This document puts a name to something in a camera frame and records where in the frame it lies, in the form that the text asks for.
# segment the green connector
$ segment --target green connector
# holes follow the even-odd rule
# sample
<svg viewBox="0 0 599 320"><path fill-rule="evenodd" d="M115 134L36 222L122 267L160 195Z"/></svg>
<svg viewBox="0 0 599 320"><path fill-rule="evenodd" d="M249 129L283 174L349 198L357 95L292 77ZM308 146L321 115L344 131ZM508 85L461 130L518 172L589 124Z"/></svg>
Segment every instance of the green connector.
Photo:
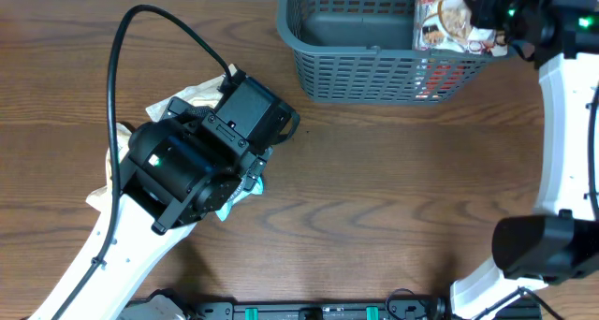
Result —
<svg viewBox="0 0 599 320"><path fill-rule="evenodd" d="M245 320L258 320L258 309L245 309Z"/></svg>
<svg viewBox="0 0 599 320"><path fill-rule="evenodd" d="M369 306L366 308L366 320L378 320L378 307Z"/></svg>

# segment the wood grain surface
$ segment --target wood grain surface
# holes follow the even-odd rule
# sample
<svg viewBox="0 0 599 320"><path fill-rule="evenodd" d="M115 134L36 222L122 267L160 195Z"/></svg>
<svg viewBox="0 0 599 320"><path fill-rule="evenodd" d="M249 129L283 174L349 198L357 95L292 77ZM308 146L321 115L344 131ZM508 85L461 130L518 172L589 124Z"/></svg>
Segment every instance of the wood grain surface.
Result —
<svg viewBox="0 0 599 320"><path fill-rule="evenodd" d="M315 104L275 28L275 0L0 0L0 318L31 314L87 239L104 185L109 49L124 13L151 3L188 22L302 116L278 146L264 196L215 216L137 295L239 301L385 298L441 291L490 255L495 224L528 214L541 172L537 73L511 59L433 108ZM154 15L124 42L117 116L221 73ZM541 296L568 319L599 317L596 275Z"/></svg>

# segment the gray plastic basket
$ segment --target gray plastic basket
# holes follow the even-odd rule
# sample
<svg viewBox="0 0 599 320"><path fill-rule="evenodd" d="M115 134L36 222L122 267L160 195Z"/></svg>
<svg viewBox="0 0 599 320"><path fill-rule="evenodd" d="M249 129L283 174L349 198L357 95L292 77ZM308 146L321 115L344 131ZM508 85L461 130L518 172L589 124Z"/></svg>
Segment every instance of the gray plastic basket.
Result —
<svg viewBox="0 0 599 320"><path fill-rule="evenodd" d="M434 104L492 57L413 51L415 0L279 0L277 30L314 101Z"/></svg>

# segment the light blue cloth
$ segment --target light blue cloth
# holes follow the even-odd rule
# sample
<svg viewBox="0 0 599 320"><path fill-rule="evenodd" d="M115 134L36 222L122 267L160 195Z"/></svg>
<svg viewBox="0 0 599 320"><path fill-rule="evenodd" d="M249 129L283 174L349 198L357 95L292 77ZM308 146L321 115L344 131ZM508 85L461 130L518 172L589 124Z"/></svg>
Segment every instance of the light blue cloth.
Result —
<svg viewBox="0 0 599 320"><path fill-rule="evenodd" d="M216 211L216 215L218 216L218 218L220 218L221 222L224 222L225 219L228 217L228 215L231 213L231 209L237 202L246 198L248 195L262 195L263 192L264 192L264 183L262 183L262 177L260 177L260 178L258 178L258 182L256 182L256 184L254 185L254 189L252 189L251 192L248 193L248 192L242 190L241 194L239 194L239 195L237 195L237 197L233 198L232 201L225 203L225 205L223 206L223 208L221 208L221 210Z"/></svg>

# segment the snack package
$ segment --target snack package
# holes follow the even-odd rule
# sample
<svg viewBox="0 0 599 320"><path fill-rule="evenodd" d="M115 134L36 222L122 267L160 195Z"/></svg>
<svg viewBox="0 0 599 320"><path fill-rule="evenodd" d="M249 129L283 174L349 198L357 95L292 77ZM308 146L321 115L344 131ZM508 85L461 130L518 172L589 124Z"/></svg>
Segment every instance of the snack package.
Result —
<svg viewBox="0 0 599 320"><path fill-rule="evenodd" d="M414 50L506 55L503 32L473 27L471 15L463 0L416 0Z"/></svg>

